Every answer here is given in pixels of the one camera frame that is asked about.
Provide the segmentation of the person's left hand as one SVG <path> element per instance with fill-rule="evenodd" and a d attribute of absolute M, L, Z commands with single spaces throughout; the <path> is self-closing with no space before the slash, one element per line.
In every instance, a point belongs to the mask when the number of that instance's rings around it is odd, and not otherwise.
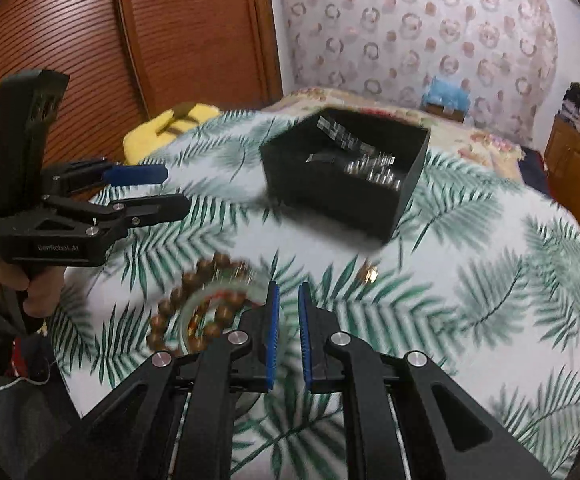
<path fill-rule="evenodd" d="M 28 278 L 18 266 L 0 258 L 0 300 L 5 289 L 26 292 L 23 311 L 32 318 L 47 318 L 58 307 L 65 273 L 63 266 L 51 266 Z"/>

